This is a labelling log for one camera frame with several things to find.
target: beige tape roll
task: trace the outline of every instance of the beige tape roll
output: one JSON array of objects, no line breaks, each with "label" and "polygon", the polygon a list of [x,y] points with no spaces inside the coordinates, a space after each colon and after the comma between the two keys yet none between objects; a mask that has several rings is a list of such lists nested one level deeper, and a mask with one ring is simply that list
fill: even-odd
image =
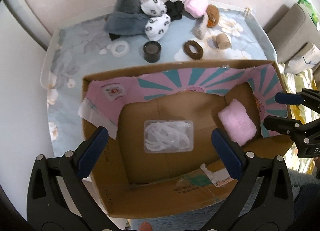
[{"label": "beige tape roll", "polygon": [[216,42],[218,44],[219,49],[227,49],[231,46],[231,42],[225,33],[221,33],[218,36],[216,36]]}]

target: plastic container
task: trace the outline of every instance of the plastic container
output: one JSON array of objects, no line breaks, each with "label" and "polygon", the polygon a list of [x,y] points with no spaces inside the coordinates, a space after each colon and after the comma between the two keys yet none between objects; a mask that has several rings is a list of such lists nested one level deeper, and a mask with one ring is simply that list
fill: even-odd
[{"label": "plastic container", "polygon": [[194,129],[192,121],[148,120],[144,123],[146,153],[192,151]]}]

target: roll of white tape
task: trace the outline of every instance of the roll of white tape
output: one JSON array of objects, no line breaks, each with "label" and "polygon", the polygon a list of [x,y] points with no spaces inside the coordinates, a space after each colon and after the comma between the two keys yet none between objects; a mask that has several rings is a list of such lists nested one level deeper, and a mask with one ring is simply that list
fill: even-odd
[{"label": "roll of white tape", "polygon": [[[121,52],[117,52],[116,48],[118,46],[124,46],[124,50]],[[129,44],[127,43],[127,41],[118,41],[112,45],[110,50],[111,50],[111,53],[113,54],[113,56],[122,57],[122,56],[125,56],[126,54],[128,54],[129,49],[130,49],[130,47],[129,47]]]},{"label": "roll of white tape", "polygon": [[227,34],[221,33],[218,36],[216,36],[216,41],[218,44],[219,49],[225,50],[231,46],[230,39]]}]

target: white ring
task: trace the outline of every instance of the white ring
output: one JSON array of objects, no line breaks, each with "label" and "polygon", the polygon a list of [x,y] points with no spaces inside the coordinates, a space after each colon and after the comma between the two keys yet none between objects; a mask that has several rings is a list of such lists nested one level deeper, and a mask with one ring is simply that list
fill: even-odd
[{"label": "white ring", "polygon": [[[124,50],[121,52],[117,52],[116,48],[118,46],[124,46]],[[115,57],[122,57],[124,55],[126,55],[129,52],[129,44],[127,43],[127,41],[118,41],[116,43],[114,43],[111,47],[111,53],[113,54],[113,56]]]}]

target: pink plush cube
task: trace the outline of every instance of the pink plush cube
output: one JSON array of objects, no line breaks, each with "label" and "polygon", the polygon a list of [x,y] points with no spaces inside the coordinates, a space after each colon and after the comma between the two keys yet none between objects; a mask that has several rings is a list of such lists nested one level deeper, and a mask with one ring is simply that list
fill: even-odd
[{"label": "pink plush cube", "polygon": [[243,146],[257,133],[257,128],[247,115],[245,107],[237,99],[218,113],[218,117],[230,139]]},{"label": "pink plush cube", "polygon": [[209,2],[207,0],[186,0],[184,9],[194,18],[200,18],[207,10]]}]

